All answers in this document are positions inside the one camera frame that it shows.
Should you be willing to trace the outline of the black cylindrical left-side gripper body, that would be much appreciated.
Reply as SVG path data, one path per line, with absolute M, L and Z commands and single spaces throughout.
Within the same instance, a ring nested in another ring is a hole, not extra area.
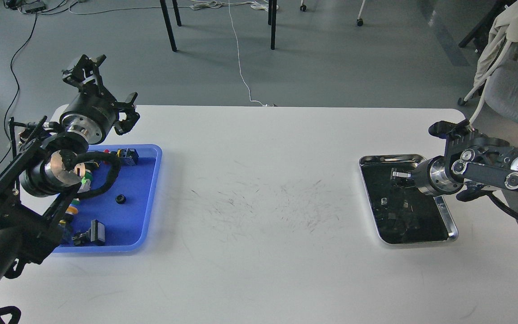
M 59 123 L 66 131 L 80 134 L 90 145 L 100 144 L 119 117 L 119 112 L 108 100 L 80 92 L 67 106 Z

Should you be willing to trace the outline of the left-side left gripper black finger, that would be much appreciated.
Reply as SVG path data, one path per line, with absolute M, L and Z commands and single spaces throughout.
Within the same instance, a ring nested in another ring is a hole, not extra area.
M 136 123 L 140 119 L 140 114 L 136 112 L 135 100 L 138 97 L 137 92 L 128 95 L 126 101 L 115 101 L 113 106 L 117 109 L 117 117 L 114 123 L 114 129 L 117 135 L 125 135 L 132 131 Z M 125 118 L 119 120 L 119 113 L 123 113 Z
M 105 61 L 105 54 L 96 58 L 89 58 L 88 55 L 81 55 L 71 65 L 62 70 L 62 80 L 78 89 L 78 94 L 73 101 L 80 100 L 84 95 L 93 98 L 106 99 L 107 90 L 103 86 L 102 77 L 99 74 L 99 66 Z

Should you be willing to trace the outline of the black left-side robot arm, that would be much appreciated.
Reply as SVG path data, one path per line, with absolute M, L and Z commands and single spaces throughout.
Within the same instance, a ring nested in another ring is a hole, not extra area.
M 11 133 L 13 159 L 0 174 L 0 281 L 17 278 L 28 263 L 42 263 L 63 238 L 60 223 L 72 200 L 106 193 L 121 171 L 115 154 L 88 150 L 111 129 L 130 132 L 140 118 L 136 92 L 117 101 L 104 86 L 99 66 L 105 59 L 82 55 L 62 72 L 78 94 L 58 122 L 9 121 L 10 131 L 18 126 L 23 132 L 19 142 Z M 21 311 L 0 308 L 0 324 L 4 315 L 16 324 Z

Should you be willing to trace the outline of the black cylindrical right-side gripper body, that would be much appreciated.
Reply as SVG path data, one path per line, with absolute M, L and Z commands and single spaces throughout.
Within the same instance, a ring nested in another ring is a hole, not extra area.
M 411 171 L 411 179 L 421 193 L 432 197 L 452 195 L 463 188 L 462 183 L 446 174 L 443 157 L 434 157 L 420 163 Z

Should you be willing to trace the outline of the black right-side robot arm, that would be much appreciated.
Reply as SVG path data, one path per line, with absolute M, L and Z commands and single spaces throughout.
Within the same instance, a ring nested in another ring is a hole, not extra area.
M 518 192 L 518 146 L 484 135 L 467 120 L 438 121 L 429 134 L 445 140 L 444 155 L 420 162 L 411 171 L 392 169 L 395 186 L 415 187 L 432 197 L 455 194 L 463 202 L 486 196 L 518 220 L 518 212 L 493 195 L 500 189 Z

